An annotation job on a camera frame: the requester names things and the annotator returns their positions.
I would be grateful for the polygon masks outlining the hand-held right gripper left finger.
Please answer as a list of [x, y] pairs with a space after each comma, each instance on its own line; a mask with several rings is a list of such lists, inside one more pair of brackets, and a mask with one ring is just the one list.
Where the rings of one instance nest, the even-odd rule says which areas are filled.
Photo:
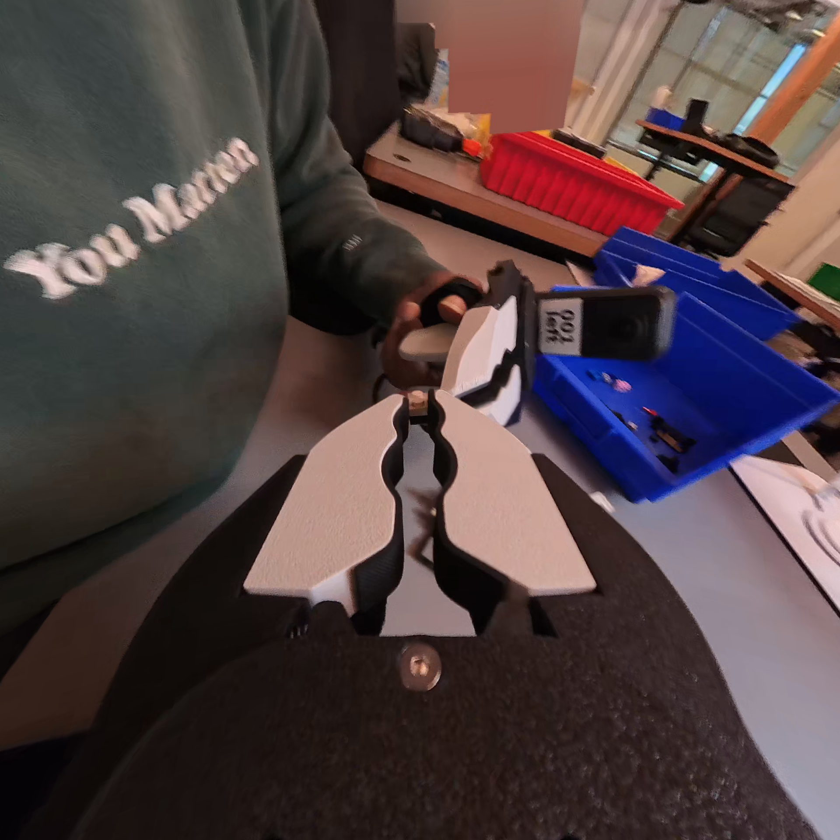
[[247, 593], [347, 612], [386, 603], [403, 576], [396, 485], [408, 426], [407, 399], [391, 395], [314, 446], [245, 578]]

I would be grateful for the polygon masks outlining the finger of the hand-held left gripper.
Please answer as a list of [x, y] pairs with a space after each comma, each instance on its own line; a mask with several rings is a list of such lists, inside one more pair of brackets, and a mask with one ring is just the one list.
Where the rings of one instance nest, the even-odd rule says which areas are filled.
[[488, 385], [518, 339], [518, 304], [476, 306], [461, 319], [444, 366], [440, 389], [463, 396]]
[[502, 427], [518, 421], [522, 405], [522, 375], [509, 372], [507, 380], [499, 385], [493, 397], [482, 398], [476, 410]]

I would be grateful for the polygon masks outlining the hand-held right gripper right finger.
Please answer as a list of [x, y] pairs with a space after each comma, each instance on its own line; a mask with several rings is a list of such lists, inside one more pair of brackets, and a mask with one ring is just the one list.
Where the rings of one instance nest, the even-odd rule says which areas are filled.
[[510, 588], [526, 597], [595, 590], [527, 446], [447, 392], [432, 394], [431, 437], [442, 491], [434, 573], [452, 601], [495, 605]]

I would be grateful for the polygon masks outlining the lego pieces pile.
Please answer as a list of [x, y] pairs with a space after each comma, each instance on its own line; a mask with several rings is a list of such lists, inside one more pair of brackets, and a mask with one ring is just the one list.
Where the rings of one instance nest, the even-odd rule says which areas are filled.
[[654, 408], [630, 402], [629, 396], [634, 392], [634, 386], [621, 375], [599, 369], [586, 370], [585, 375], [602, 391], [612, 393], [611, 397], [602, 394], [602, 402], [629, 431], [641, 433], [646, 428], [653, 445], [665, 446], [677, 456], [687, 455], [698, 445], [695, 437], [667, 421]]

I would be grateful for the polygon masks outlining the blue plastic bin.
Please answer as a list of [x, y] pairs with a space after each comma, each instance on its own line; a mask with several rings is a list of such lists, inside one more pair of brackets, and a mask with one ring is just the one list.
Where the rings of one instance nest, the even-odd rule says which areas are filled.
[[654, 236], [621, 227], [594, 256], [600, 287], [630, 287], [637, 268], [662, 271], [656, 285], [688, 294], [760, 341], [802, 322], [794, 310], [735, 270]]
[[[654, 408], [698, 445], [677, 456], [633, 433], [585, 375], [599, 369], [633, 384], [629, 401]], [[648, 362], [540, 356], [532, 391], [567, 426], [631, 502], [659, 501], [757, 455], [820, 419], [838, 391], [690, 295], [678, 298], [672, 344]]]

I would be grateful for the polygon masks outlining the red bin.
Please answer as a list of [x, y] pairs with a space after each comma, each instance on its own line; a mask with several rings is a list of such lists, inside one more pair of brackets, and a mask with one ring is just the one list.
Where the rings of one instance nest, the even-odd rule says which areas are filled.
[[535, 132], [490, 136], [479, 163], [489, 191], [606, 237], [650, 235], [684, 204], [633, 171]]

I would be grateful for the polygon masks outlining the black standing desk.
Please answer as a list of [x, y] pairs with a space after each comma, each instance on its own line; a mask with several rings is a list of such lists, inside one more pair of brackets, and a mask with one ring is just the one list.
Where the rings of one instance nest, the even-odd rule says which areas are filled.
[[787, 176], [700, 129], [686, 132], [644, 119], [636, 124], [642, 131], [640, 145], [657, 152], [646, 181], [652, 182], [675, 162], [707, 163], [718, 169], [717, 178], [710, 179], [685, 210], [668, 239], [672, 245], [706, 256], [735, 256], [793, 193], [795, 186]]

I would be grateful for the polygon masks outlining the white book stand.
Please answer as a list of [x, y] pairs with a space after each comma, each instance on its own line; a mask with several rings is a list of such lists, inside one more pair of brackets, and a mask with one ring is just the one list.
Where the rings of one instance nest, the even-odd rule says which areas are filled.
[[745, 456], [731, 470], [834, 611], [839, 612], [838, 477]]

